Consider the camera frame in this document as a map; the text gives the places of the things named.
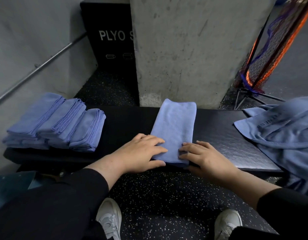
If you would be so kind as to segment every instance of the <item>gray wall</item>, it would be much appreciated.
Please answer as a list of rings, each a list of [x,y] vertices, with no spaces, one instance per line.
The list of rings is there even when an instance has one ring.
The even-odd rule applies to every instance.
[[[85,32],[82,0],[0,0],[0,93]],[[6,129],[44,92],[73,97],[96,69],[86,38],[0,105],[0,173],[14,170],[3,158]]]
[[[275,0],[131,0],[141,106],[217,108]]]

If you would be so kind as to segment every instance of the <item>right hand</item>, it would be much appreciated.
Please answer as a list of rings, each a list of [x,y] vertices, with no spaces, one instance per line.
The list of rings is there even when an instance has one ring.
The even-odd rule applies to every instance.
[[[204,141],[197,144],[184,142],[179,151],[188,153],[180,155],[180,159],[187,159],[200,167],[188,166],[191,173],[207,178],[211,183],[228,188],[228,185],[241,172],[226,157],[212,145]]]

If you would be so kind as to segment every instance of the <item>black bench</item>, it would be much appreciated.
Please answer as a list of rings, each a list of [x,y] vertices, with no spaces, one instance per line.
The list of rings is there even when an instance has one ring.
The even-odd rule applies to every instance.
[[[7,148],[4,157],[17,164],[83,167],[112,153],[137,133],[149,134],[159,111],[159,108],[136,106],[88,105],[87,109],[90,108],[100,108],[106,115],[100,143],[94,153],[79,153],[56,148],[50,150]],[[210,142],[242,170],[256,174],[262,172],[268,176],[280,175],[282,170],[234,127],[234,121],[244,118],[246,116],[242,111],[198,109],[193,142],[196,140]],[[183,169],[168,166],[164,170]]]

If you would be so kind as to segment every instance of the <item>black pants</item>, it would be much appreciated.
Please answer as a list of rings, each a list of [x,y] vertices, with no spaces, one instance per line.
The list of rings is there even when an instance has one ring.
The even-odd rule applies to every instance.
[[[97,221],[92,221],[89,229],[86,231],[86,234],[83,240],[106,240],[105,232],[101,224]],[[244,240],[244,239],[253,239],[253,240],[279,240],[282,239],[280,235],[263,232],[243,226],[235,228],[229,238],[229,240]]]

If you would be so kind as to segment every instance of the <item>finger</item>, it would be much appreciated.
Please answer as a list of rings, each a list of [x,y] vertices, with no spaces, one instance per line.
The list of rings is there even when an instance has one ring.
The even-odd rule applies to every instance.
[[[133,138],[133,140],[140,140],[140,139],[142,139],[143,137],[145,137],[146,135],[144,135],[144,134],[142,134],[142,133],[139,133],[139,134],[137,134],[134,138]]]
[[[214,147],[208,143],[208,142],[205,142],[205,141],[196,141],[197,144],[201,145],[201,146],[204,146],[205,148],[207,149],[214,149]]]
[[[161,160],[153,160],[148,162],[148,169],[153,169],[153,168],[159,168],[159,167],[164,167],[166,163]]]
[[[193,153],[185,153],[185,154],[182,154],[180,156],[178,156],[179,159],[186,159],[186,160],[189,160],[197,165],[200,164],[200,156],[199,155],[196,155],[196,154],[193,154]]]
[[[150,145],[155,146],[159,143],[165,143],[165,141],[162,138],[158,138],[158,137],[152,137],[148,140],[146,140]]]
[[[151,138],[156,138],[156,136],[147,135],[147,136],[143,137],[143,140],[148,140],[148,139],[151,139]]]
[[[198,177],[204,177],[205,176],[205,174],[204,174],[204,172],[200,169],[200,168],[198,168],[198,167],[194,167],[194,166],[188,166],[188,168],[187,168],[192,174],[194,174],[194,175],[196,175],[196,176],[198,176]]]
[[[168,149],[158,145],[158,146],[154,146],[154,150],[153,150],[153,155],[157,155],[157,154],[160,154],[160,153],[163,153],[163,152],[167,152]]]
[[[184,145],[178,150],[184,151],[184,152],[190,152],[190,153],[193,153],[193,154],[196,154],[196,155],[200,155],[200,154],[203,153],[203,149],[199,148],[195,145]]]
[[[198,145],[198,144],[195,144],[195,143],[190,143],[190,142],[183,142],[183,144],[182,145],[184,145],[184,146],[190,146],[190,145],[193,145],[193,146],[196,146],[196,147],[198,147],[198,148],[202,148],[202,149],[204,149],[204,150],[206,150],[207,148],[206,147],[204,147],[204,146],[202,146],[202,145]]]

